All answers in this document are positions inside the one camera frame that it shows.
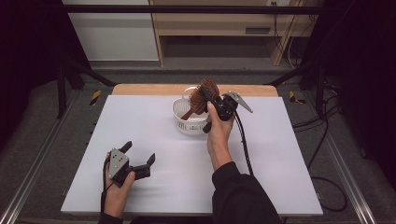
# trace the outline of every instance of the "aluminum rail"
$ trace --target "aluminum rail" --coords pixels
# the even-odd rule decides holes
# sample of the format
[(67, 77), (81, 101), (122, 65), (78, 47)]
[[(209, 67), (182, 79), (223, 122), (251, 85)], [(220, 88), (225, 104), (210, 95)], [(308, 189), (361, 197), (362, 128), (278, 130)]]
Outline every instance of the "aluminum rail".
[(17, 190), (7, 209), (1, 216), (1, 224), (13, 224), (17, 220), (17, 217), (22, 210), (24, 203), (26, 202), (30, 192), (32, 191), (32, 188), (35, 185), (35, 182), (37, 181), (41, 170), (43, 169), (47, 155), (52, 149), (53, 143), (56, 140), (56, 137), (58, 136), (58, 133), (61, 130), (64, 121), (66, 120), (67, 115), (70, 112), (70, 109), (72, 108), (74, 102), (78, 99), (79, 95), (80, 91), (72, 91), (64, 115), (60, 119), (56, 119), (49, 135), (47, 136), (47, 139), (45, 140), (43, 146), (40, 148), (38, 155), (35, 158), (35, 161), (30, 167), (29, 172), (23, 179), (20, 188)]
[[(312, 92), (305, 92), (304, 97), (305, 99), (307, 99), (307, 102), (311, 107), (312, 112), (316, 114), (316, 109), (314, 106), (315, 101)], [(320, 126), (320, 129), (324, 133), (324, 129), (322, 126)], [(349, 196), (349, 200), (351, 201), (353, 207), (355, 208), (356, 215), (361, 221), (361, 224), (375, 224), (375, 217), (373, 216), (373, 213), (366, 200), (364, 199), (358, 183), (353, 177), (353, 174), (350, 172), (347, 163), (341, 155), (341, 152), (335, 144), (330, 132), (327, 133), (326, 142), (329, 146), (329, 153), (330, 157), (332, 158), (332, 163), (334, 164), (334, 167), (337, 170), (340, 179), (344, 184), (346, 193)]]
[(198, 14), (277, 14), (322, 15), (344, 11), (324, 7), (250, 6), (134, 6), (134, 5), (43, 5), (40, 9), (68, 13), (198, 13)]

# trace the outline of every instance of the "person's left hand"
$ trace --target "person's left hand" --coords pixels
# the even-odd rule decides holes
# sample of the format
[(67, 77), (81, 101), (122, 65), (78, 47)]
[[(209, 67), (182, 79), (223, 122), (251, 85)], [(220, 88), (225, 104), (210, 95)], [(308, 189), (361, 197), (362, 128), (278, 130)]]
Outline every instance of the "person's left hand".
[(104, 212), (110, 216), (122, 218), (123, 210), (128, 199), (128, 193), (134, 183), (134, 172), (127, 175), (125, 182), (119, 188), (108, 178), (108, 166), (106, 167), (106, 200)]

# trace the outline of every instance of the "human hand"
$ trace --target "human hand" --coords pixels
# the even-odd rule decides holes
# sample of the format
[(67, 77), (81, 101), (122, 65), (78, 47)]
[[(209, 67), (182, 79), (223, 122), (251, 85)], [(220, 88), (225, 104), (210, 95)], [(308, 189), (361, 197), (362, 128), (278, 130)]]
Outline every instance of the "human hand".
[(134, 172), (131, 172), (125, 178), (125, 182), (119, 188), (115, 183), (108, 178), (108, 167), (106, 167), (106, 200), (104, 212), (110, 216), (122, 218), (128, 193), (134, 183)]
[(212, 122), (212, 127), (206, 144), (213, 169), (216, 171), (223, 164), (233, 160), (228, 149), (228, 139), (233, 129), (234, 116), (227, 121), (222, 121), (216, 108), (210, 102), (207, 102), (207, 111), (209, 112), (207, 122)]

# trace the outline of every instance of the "person's right hand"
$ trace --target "person's right hand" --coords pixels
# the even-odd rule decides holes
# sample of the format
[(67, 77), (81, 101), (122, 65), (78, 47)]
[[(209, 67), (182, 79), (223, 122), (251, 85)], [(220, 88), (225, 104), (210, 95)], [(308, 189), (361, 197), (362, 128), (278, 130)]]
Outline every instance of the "person's right hand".
[(216, 171), (223, 164), (233, 160), (228, 149), (228, 139), (233, 129), (234, 116), (227, 121), (222, 121), (216, 108), (210, 102), (207, 103), (207, 111), (209, 112), (207, 122), (212, 122), (212, 128), (207, 136), (207, 151), (212, 160), (213, 169)]

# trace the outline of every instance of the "wooden table edge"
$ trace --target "wooden table edge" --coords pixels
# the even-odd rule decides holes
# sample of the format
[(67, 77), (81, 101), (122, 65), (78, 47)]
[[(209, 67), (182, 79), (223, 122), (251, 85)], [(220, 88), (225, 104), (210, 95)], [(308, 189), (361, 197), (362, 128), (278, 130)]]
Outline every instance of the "wooden table edge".
[[(196, 84), (118, 84), (112, 95), (182, 95), (188, 87)], [(267, 85), (218, 85), (220, 94), (228, 91), (238, 92), (241, 96), (277, 97), (276, 88)]]

